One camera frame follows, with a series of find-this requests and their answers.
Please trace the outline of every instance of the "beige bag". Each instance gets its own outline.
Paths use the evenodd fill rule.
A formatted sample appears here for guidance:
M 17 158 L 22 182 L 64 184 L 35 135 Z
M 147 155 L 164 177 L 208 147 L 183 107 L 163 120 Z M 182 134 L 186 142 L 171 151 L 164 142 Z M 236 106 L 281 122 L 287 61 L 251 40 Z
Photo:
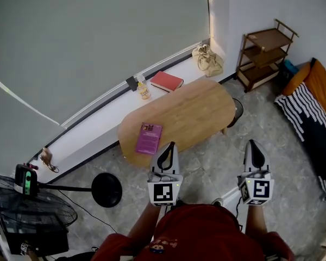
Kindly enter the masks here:
M 207 77 L 216 76 L 223 72 L 223 60 L 214 53 L 209 45 L 197 46 L 192 51 L 192 57 L 197 61 L 198 68 L 205 72 Z

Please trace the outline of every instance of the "fan pole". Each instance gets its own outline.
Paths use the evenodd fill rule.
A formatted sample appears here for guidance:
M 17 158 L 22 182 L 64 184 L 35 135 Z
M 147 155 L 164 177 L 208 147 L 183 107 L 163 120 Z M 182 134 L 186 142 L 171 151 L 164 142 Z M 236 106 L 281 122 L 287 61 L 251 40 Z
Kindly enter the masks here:
M 37 186 L 40 189 L 57 189 L 57 190 L 67 190 L 67 191 L 92 191 L 91 188 L 66 187 L 64 185 L 49 185 L 49 184 L 38 183 Z

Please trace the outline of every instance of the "throw blanket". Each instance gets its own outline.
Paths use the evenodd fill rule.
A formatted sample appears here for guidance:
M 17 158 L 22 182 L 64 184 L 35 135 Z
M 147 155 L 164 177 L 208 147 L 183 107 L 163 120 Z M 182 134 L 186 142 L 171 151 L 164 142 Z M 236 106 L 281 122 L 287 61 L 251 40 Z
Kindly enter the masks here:
M 292 95 L 277 97 L 275 103 L 292 123 L 311 158 L 326 201 L 326 112 L 304 82 Z

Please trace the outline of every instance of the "orange cushion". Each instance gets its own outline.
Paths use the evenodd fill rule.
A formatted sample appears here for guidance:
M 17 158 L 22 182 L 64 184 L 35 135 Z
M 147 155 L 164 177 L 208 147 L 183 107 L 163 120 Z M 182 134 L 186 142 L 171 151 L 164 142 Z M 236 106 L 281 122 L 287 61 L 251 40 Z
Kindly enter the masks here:
M 326 70 L 318 60 L 304 82 L 326 112 Z
M 300 70 L 297 72 L 281 92 L 284 96 L 292 95 L 295 89 L 301 84 L 306 77 L 309 75 L 310 72 L 310 63 L 306 63 Z

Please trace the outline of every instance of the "gray tile floor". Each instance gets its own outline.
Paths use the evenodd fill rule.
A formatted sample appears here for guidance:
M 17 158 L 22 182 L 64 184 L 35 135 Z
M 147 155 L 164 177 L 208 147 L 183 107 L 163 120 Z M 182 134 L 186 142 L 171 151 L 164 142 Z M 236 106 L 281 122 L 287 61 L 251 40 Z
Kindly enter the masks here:
M 267 227 L 281 235 L 300 256 L 299 260 L 313 260 L 326 231 L 326 203 L 319 199 L 321 190 L 300 141 L 273 104 L 277 94 L 275 84 L 267 83 L 247 94 L 238 81 L 230 80 L 223 86 L 242 102 L 244 114 L 227 135 L 217 133 L 179 154 L 185 177 L 180 197 L 187 203 L 210 203 L 234 188 L 236 176 L 243 170 L 245 145 L 249 139 L 255 139 L 268 151 L 275 179 L 273 199 L 265 206 Z M 88 193 L 67 194 L 119 233 L 127 234 L 148 202 L 147 170 L 128 164 L 119 146 L 57 183 L 90 187 L 93 178 L 104 171 L 113 173 L 122 183 L 123 197 L 116 207 L 104 209 Z M 69 227 L 70 251 L 61 256 L 89 251 L 112 233 L 106 225 L 77 206 L 74 208 L 78 220 Z M 246 211 L 242 206 L 241 222 Z

